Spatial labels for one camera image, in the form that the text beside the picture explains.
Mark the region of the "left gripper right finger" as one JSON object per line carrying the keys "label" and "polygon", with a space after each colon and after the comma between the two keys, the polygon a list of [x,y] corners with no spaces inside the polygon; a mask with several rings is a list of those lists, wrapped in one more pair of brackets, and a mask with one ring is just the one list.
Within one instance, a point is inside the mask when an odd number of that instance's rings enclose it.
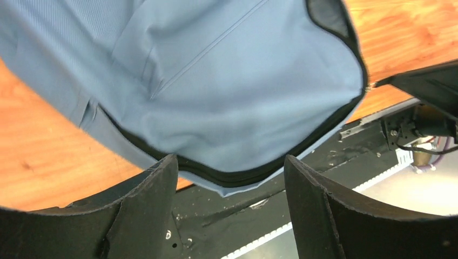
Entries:
{"label": "left gripper right finger", "polygon": [[457,258],[457,217],[364,196],[288,155],[284,179],[300,258]]}

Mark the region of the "blue fabric backpack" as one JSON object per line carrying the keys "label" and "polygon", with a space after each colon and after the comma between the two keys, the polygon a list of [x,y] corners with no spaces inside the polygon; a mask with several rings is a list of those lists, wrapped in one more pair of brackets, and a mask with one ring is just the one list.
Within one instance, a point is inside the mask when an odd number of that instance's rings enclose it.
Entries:
{"label": "blue fabric backpack", "polygon": [[350,118],[368,75],[343,1],[1,1],[1,58],[97,141],[229,196]]}

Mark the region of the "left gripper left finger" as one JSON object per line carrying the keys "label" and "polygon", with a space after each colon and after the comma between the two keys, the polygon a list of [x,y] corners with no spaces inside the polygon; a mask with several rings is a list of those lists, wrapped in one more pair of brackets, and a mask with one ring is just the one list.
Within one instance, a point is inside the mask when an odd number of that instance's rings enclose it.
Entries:
{"label": "left gripper left finger", "polygon": [[178,180],[167,155],[64,208],[1,208],[1,258],[160,258]]}

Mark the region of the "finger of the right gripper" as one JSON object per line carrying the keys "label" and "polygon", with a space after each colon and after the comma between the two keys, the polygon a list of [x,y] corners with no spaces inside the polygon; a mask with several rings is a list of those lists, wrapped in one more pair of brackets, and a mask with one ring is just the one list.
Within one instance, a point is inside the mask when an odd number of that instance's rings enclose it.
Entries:
{"label": "finger of the right gripper", "polygon": [[457,118],[457,61],[451,60],[377,81],[375,88],[392,85],[450,118]]}

